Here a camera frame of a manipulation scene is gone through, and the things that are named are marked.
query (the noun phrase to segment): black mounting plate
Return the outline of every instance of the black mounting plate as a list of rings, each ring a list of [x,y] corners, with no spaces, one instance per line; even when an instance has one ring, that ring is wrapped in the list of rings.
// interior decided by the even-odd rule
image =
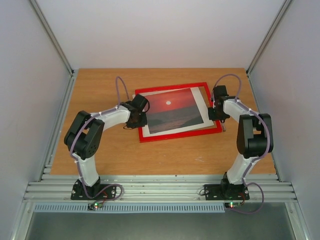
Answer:
[[[95,192],[100,192],[103,188],[106,186],[109,186],[110,184],[99,184],[96,186]],[[107,198],[105,198],[105,194],[102,192],[95,198],[88,198],[85,194],[85,191],[83,189],[82,182],[78,179],[75,184],[73,185],[72,192],[71,192],[71,200],[104,200],[104,199],[114,199],[117,194],[117,187],[116,186],[110,186],[107,187],[104,192],[107,194]]]
[[[244,196],[245,200],[249,200],[249,192],[245,193],[245,191],[248,191],[248,188],[245,187],[244,191],[242,191],[242,194]],[[230,193],[229,196],[230,198],[225,198],[222,195],[222,188],[221,184],[205,184],[204,185],[204,190],[203,192],[205,193],[205,200],[212,201],[212,200],[243,200],[243,197],[239,195],[239,192],[233,192]]]

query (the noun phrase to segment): photograph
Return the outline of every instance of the photograph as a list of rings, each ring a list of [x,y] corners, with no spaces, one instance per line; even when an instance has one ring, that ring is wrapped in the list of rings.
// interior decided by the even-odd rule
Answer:
[[[198,87],[142,94],[149,103],[144,136],[181,133],[213,126]]]

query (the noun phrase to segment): red sky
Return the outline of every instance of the red sky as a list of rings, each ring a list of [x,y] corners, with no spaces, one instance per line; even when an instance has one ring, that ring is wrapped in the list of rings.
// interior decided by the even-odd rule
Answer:
[[[145,96],[150,102],[148,114],[161,113],[196,105],[190,88]]]

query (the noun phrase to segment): white wall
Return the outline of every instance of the white wall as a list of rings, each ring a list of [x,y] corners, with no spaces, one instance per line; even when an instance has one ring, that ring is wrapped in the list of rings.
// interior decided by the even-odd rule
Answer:
[[[36,180],[68,73],[27,0],[0,4],[0,239]]]
[[[251,75],[271,114],[274,157],[320,239],[320,1],[295,0]]]
[[[247,68],[283,0],[38,0],[74,69]]]

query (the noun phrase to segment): scratch on table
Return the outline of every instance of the scratch on table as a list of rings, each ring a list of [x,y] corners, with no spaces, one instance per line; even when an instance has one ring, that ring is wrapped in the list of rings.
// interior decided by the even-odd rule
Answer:
[[[197,157],[195,160],[204,163],[205,161],[203,161],[203,160],[201,160],[201,159],[202,159],[202,156],[199,156],[199,157]]]

